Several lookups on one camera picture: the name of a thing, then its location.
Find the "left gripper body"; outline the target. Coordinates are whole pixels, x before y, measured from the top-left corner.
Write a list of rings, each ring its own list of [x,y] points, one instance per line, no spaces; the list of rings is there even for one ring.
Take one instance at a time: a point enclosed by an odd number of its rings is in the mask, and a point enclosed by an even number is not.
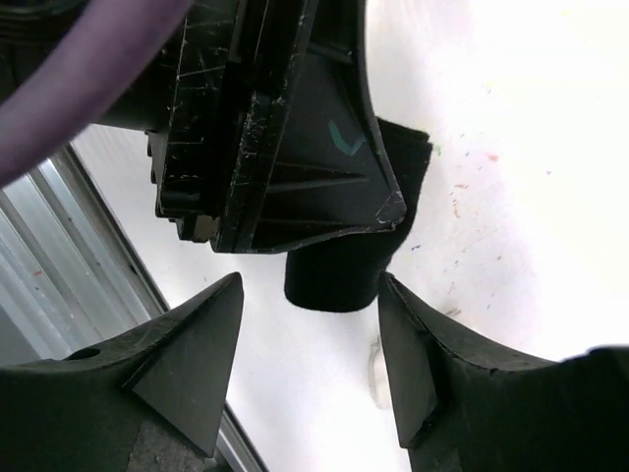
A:
[[[90,124],[139,130],[156,214],[211,242],[227,179],[218,116],[250,2],[3,2],[2,182]]]

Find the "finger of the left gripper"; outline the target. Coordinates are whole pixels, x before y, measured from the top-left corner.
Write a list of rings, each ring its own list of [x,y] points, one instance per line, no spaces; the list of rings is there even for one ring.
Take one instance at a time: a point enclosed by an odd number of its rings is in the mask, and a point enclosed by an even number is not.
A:
[[[278,254],[393,230],[407,207],[374,115],[362,1],[252,1],[215,148],[214,251]]]

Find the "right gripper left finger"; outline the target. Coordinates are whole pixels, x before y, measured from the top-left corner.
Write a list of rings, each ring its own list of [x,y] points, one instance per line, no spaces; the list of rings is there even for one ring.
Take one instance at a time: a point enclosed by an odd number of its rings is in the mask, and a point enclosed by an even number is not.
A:
[[[5,471],[201,471],[240,332],[231,273],[168,313],[63,360],[1,371]]]

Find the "black sock white stripes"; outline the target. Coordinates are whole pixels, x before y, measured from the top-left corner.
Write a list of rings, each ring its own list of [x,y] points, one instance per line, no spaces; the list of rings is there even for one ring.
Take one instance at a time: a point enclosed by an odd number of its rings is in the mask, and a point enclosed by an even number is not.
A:
[[[432,144],[425,132],[382,118],[378,125],[406,215],[392,231],[343,236],[290,252],[284,294],[297,307],[330,313],[367,307],[377,296],[380,275],[412,229]]]

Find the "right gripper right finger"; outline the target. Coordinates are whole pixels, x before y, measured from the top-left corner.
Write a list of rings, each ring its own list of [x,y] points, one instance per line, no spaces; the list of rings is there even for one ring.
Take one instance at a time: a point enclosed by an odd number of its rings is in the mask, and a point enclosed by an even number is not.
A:
[[[379,328],[400,445],[415,471],[624,471],[628,351],[561,362],[490,340],[380,279]]]

